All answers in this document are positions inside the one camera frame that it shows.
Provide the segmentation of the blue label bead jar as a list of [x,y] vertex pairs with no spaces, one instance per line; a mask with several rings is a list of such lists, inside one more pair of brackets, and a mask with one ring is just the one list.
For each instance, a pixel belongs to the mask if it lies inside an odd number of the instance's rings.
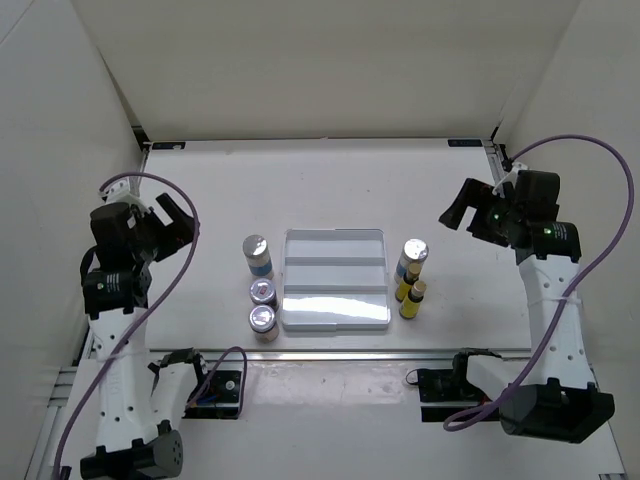
[[256,278],[272,279],[273,264],[267,240],[258,234],[246,237],[242,245],[248,268]]
[[427,243],[418,238],[407,240],[401,250],[394,272],[394,280],[397,284],[403,279],[408,267],[412,263],[422,266],[429,255]]

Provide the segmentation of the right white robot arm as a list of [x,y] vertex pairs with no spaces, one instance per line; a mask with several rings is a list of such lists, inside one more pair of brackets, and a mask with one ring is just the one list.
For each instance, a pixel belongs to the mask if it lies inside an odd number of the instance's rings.
[[573,286],[582,255],[577,227],[561,222],[555,173],[521,170],[505,194],[468,178],[439,221],[457,229],[467,209],[473,238],[515,252],[525,288],[532,354],[522,368],[489,350],[465,349],[453,361],[449,387],[460,399],[482,392],[487,403],[446,420],[462,430],[496,413],[513,436],[579,444],[615,412],[599,390],[584,350],[581,308]]

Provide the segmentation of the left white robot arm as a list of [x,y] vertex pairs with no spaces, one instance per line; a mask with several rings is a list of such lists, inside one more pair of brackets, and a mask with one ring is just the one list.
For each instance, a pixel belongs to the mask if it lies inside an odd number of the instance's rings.
[[170,222],[131,195],[90,214],[95,246],[81,268],[85,312],[102,377],[95,450],[80,461],[84,479],[171,479],[184,465],[178,426],[187,400],[206,395],[200,354],[183,349],[154,362],[145,345],[149,267],[194,239],[194,220],[168,195],[156,199]]

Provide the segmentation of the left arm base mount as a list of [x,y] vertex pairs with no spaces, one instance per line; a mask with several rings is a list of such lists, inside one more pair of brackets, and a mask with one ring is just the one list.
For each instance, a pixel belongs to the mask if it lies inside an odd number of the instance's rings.
[[[223,369],[225,361],[237,355],[242,361],[240,369]],[[238,346],[224,351],[187,401],[184,419],[238,420],[244,407],[248,358]]]

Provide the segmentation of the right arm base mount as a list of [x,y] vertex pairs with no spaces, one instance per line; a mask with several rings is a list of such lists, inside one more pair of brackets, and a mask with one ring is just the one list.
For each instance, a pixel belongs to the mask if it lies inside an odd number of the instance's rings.
[[405,375],[405,383],[417,387],[423,423],[443,423],[449,416],[466,408],[483,406],[489,398],[466,380],[471,356],[489,356],[501,359],[487,349],[463,349],[445,369],[418,368]]

